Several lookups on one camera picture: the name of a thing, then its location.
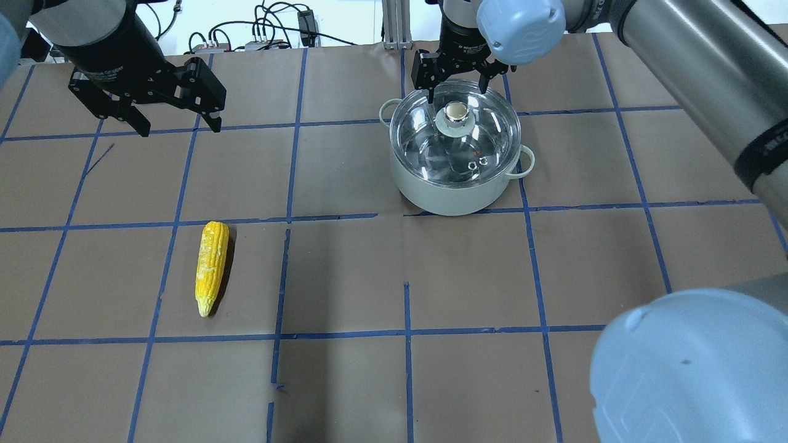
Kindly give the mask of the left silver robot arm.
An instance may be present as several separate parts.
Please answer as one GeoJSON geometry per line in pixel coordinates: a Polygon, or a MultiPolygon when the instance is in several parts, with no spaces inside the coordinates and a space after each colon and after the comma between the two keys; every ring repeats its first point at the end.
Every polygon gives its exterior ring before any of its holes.
{"type": "Polygon", "coordinates": [[[198,57],[175,66],[136,14],[135,1],[3,1],[2,82],[22,56],[31,23],[73,64],[68,89],[96,118],[129,124],[141,137],[150,122],[140,105],[190,110],[214,132],[227,90],[198,57]]]}

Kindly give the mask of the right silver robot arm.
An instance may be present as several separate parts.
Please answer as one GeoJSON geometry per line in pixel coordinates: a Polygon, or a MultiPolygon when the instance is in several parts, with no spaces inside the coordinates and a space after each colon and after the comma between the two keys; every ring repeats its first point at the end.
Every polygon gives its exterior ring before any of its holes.
{"type": "MultiPolygon", "coordinates": [[[[441,1],[435,54],[414,59],[434,92],[478,86],[608,22],[786,225],[786,43],[741,1],[441,1]]],[[[786,273],[674,292],[620,314],[589,368],[602,442],[785,442],[786,273]]]]}

